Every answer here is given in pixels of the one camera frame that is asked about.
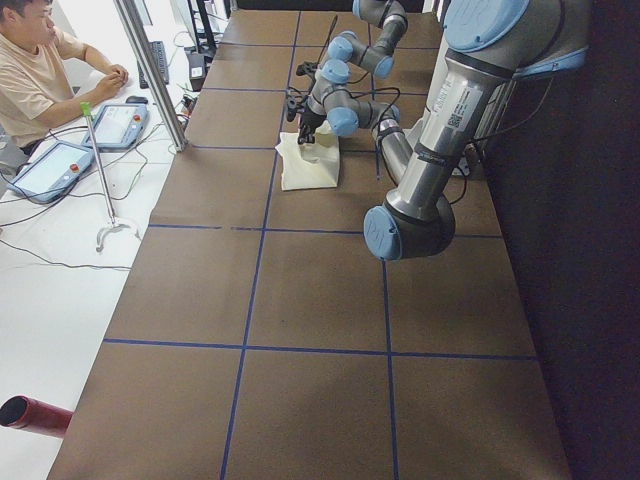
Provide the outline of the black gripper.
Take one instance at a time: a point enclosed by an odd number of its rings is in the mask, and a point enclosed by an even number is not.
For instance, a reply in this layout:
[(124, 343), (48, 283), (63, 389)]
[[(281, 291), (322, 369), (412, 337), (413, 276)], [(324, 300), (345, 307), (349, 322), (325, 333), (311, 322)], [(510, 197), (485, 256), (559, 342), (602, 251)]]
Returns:
[(300, 113), (297, 144), (314, 144), (315, 130), (319, 128), (324, 121), (325, 116), (323, 114), (317, 114), (309, 107), (304, 107)]

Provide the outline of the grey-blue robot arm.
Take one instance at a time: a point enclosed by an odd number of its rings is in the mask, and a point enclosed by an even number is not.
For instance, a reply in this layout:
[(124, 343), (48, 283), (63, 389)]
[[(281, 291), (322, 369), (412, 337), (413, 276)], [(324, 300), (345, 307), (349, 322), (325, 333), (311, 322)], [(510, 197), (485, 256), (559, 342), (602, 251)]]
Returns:
[(511, 80), (545, 78), (584, 64), (591, 5), (587, 1), (454, 1), (445, 14), (430, 101), (410, 133), (394, 107), (356, 99), (348, 90), (358, 66), (387, 77), (408, 19), (397, 1), (356, 1), (356, 17), (378, 27), (378, 40), (362, 43), (346, 31), (329, 44), (304, 102), (288, 118), (298, 140), (311, 143), (322, 124), (344, 137), (368, 129), (394, 181), (383, 204), (364, 218), (370, 252), (391, 261), (442, 252), (455, 233), (444, 188), (478, 129), (494, 91)]
[(350, 30), (331, 38), (320, 57), (317, 77), (328, 75), (334, 84), (346, 84), (354, 65), (376, 79), (387, 79), (394, 67), (394, 52), (408, 30), (408, 17), (399, 1), (353, 1), (352, 13), (379, 30), (374, 42), (365, 43)]

